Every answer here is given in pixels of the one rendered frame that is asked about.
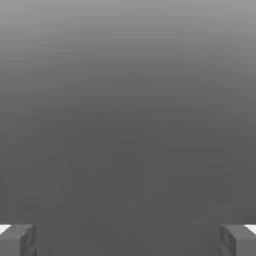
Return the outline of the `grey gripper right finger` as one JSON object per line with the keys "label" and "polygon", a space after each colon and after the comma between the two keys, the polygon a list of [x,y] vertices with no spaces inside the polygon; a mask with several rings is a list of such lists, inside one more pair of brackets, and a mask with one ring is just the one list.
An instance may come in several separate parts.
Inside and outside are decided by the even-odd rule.
{"label": "grey gripper right finger", "polygon": [[220,256],[256,256],[256,224],[221,225]]}

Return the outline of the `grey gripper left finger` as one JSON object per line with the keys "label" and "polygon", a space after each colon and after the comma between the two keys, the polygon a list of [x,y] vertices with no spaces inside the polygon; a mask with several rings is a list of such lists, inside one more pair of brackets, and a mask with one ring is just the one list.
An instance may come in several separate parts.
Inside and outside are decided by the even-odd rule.
{"label": "grey gripper left finger", "polygon": [[37,226],[0,224],[0,256],[37,256]]}

